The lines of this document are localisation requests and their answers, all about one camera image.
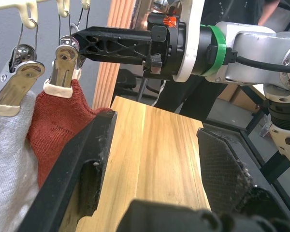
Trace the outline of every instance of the orange component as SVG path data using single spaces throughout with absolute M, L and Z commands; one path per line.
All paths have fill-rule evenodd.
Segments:
M 164 19 L 163 19 L 163 23 L 164 25 L 170 27 L 170 28 L 176 28 L 176 17 L 174 16 L 166 16 Z

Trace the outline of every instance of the gray cloth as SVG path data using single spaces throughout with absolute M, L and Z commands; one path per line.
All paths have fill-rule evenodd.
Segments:
M 39 191 L 37 159 L 26 141 L 34 104 L 30 91 L 16 116 L 0 116 L 0 232 L 18 228 Z

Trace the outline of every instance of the red sock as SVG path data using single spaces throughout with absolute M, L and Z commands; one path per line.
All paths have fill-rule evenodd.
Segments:
M 38 182 L 41 187 L 65 144 L 94 117 L 108 108 L 92 110 L 77 80 L 72 80 L 73 95 L 69 99 L 47 95 L 42 91 L 35 103 L 32 123 L 27 135 L 39 161 Z

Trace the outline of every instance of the white plastic hook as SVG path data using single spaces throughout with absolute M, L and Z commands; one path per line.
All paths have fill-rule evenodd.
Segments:
M 91 0 L 82 0 L 82 8 L 86 11 L 90 7 Z
M 16 7 L 19 10 L 20 18 L 26 28 L 33 29 L 36 27 L 35 23 L 30 21 L 32 18 L 38 22 L 38 7 L 37 2 L 48 0 L 0 0 L 0 10 L 5 8 Z
M 70 0 L 56 0 L 56 2 L 59 15 L 63 18 L 67 17 L 67 12 L 70 12 Z

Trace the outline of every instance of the green ring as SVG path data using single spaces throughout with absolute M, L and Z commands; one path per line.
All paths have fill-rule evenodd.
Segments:
M 212 32 L 216 37 L 218 50 L 213 66 L 200 76 L 210 76 L 217 73 L 223 64 L 227 52 L 226 39 L 224 38 L 224 35 L 221 32 L 221 30 L 216 26 L 208 26 L 208 27 L 212 30 Z

